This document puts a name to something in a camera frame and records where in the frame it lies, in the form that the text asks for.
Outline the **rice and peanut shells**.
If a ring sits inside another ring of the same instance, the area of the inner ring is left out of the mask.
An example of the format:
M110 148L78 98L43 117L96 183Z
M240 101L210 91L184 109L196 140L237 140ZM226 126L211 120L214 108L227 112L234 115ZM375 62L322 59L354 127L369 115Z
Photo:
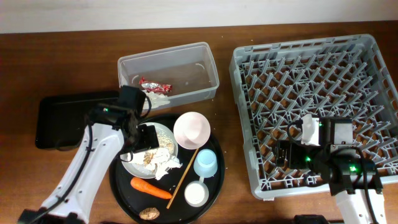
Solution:
M157 133L159 147L151 149L144 154L144 165L160 164L167 162L175 153L175 144L172 138L164 131Z

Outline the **grey plate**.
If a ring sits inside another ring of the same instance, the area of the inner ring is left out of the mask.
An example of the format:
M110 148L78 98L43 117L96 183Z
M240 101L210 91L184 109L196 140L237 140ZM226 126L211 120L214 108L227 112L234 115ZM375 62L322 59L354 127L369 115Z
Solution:
M126 153L121 155L122 165L132 175L142 179L160 180L172 168L181 168L177 158L178 144L173 132L160 123L144 123L147 127L155 127L159 147L144 152Z

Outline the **white tissue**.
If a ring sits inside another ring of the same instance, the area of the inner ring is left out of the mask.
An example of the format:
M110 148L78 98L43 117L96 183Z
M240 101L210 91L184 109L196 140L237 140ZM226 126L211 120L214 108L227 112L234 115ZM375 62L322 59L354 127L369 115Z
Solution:
M123 154L123 167L133 176L160 180L170 169L181 168L182 163L167 148Z
M152 110L170 104L168 96L163 93L154 93L153 91L147 91L147 90L143 90L143 92L146 94L146 96L149 97Z

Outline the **pink bowl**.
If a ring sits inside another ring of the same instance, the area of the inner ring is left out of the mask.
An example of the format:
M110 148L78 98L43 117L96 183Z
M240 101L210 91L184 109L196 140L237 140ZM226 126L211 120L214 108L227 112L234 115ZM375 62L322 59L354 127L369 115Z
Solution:
M200 113L187 112L177 118L173 128L174 138L185 149L204 146L210 138L209 121Z

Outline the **red snack wrapper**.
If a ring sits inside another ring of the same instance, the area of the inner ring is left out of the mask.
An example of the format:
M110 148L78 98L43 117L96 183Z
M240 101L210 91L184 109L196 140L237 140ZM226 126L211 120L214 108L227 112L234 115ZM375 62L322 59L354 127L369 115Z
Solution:
M139 80L139 84L141 87L143 87L143 89L148 92L169 93L170 91L172 91L172 85L147 81L144 77L141 77L141 79Z

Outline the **light blue cup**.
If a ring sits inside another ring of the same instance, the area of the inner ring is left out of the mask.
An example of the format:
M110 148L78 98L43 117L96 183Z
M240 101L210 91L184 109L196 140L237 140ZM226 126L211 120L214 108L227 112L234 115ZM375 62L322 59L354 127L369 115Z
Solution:
M199 177L213 177L218 170L216 154L212 150L202 149L195 158L193 169Z

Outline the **white cup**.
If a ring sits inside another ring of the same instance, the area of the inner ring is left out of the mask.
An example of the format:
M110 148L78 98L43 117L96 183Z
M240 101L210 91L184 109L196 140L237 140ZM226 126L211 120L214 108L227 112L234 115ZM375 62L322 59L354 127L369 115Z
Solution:
M204 178L200 177L199 180L190 182L184 191L185 201L191 207L201 207L209 199L209 190L204 183Z

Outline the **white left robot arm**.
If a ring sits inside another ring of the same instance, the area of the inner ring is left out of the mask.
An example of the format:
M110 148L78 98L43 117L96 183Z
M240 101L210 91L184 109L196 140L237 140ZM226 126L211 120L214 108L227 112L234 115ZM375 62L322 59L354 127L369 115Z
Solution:
M104 175L124 147L146 151L159 145L155 127L140 124L139 116L120 106L90 110L79 149L60 183L38 210L25 209L18 223L88 223Z

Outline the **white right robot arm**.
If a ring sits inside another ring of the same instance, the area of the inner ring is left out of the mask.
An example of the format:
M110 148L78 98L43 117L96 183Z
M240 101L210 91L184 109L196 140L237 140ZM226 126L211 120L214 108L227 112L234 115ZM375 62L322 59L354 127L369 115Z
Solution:
M345 223L385 223L381 178L376 164L354 145L352 120L306 114L293 124L301 128L302 137L276 142L276 165L318 174Z

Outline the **grey dishwasher rack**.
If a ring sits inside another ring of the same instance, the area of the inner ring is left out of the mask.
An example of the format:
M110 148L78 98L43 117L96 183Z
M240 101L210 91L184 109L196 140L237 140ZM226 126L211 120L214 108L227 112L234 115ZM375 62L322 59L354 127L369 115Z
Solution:
M369 34L238 47L229 65L253 196L272 200L328 190L308 169L278 166L277 141L300 139L310 114L353 121L354 143L383 184L397 182L397 90Z

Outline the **wooden chopstick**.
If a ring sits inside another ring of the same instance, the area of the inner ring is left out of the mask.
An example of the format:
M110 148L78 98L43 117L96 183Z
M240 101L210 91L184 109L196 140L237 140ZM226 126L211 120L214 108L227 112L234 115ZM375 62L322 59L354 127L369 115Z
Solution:
M181 187L181 185L182 185L182 183L183 183L183 181L184 181L184 179L185 179L185 177L186 177L186 175L187 175L187 173L188 173L188 171L190 170L192 164L194 163L194 160L195 160L195 158L196 158L198 152L199 152L199 148L195 149L195 152L194 152L193 156L191 157L190 162L188 163L186 169L184 170L184 173L183 173L183 175L181 176L180 181L178 182L178 185L176 186L176 188L175 188L175 190L174 190L174 193L173 193L173 195L172 195L172 198L169 200L169 202L168 202L168 204L167 204L167 206L166 206L166 209L169 209L169 208L171 207L171 205L172 205L172 203L173 203L175 197L177 196L178 191L179 191L179 189L180 189L180 187Z

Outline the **round black tray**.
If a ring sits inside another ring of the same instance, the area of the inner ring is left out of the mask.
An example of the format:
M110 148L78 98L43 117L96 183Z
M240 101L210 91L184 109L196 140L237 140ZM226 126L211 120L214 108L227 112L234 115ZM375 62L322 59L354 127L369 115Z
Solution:
M179 116L179 114L162 114L147 118L141 121L141 123L160 123L172 131ZM202 149L213 151L218 160L218 170L216 174L210 178L204 178L204 184L208 187L210 193L204 205L201 207L192 207L186 202L184 197L185 187L193 181L200 180L200 176L193 170L193 164L187 172L170 208L167 209L166 206L169 200L157 198L134 189L131 186L131 180L134 176L124 168L122 161L115 159L109 167L109 183L113 195L121 209L138 223L191 223L200 218L211 208L219 196L224 181L225 169L223 151L213 133L210 134L209 140L200 148L200 151ZM146 179L146 182L173 194L194 151L195 150L184 149L179 146L177 157L182 162L183 166L179 169L171 169L168 171L169 173L163 176L159 181L155 179ZM139 214L147 208L158 209L160 215L154 220L143 220Z

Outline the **brown walnut shell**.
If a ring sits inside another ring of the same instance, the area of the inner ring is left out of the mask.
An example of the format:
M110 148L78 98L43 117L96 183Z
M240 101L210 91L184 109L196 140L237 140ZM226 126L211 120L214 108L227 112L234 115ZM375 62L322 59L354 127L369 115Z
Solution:
M139 213L139 217L143 220L155 220L160 216L160 212L155 207L146 208Z

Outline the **clear plastic bin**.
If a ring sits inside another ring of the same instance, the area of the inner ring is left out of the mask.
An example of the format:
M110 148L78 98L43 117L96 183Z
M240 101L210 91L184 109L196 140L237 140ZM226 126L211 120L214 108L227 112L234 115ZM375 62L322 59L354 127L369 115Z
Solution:
M163 93L168 96L170 104L153 111L210 100L215 97L220 85L216 63L206 42L119 58L119 86L142 88L139 84L141 77L172 85L172 91Z

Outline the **black rectangular tray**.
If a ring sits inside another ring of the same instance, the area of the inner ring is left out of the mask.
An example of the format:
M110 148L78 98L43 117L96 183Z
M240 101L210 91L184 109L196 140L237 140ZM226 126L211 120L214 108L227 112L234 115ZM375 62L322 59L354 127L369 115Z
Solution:
M69 151L78 147L85 130L85 115L98 103L112 103L117 91L49 96L41 100L35 146L43 150Z

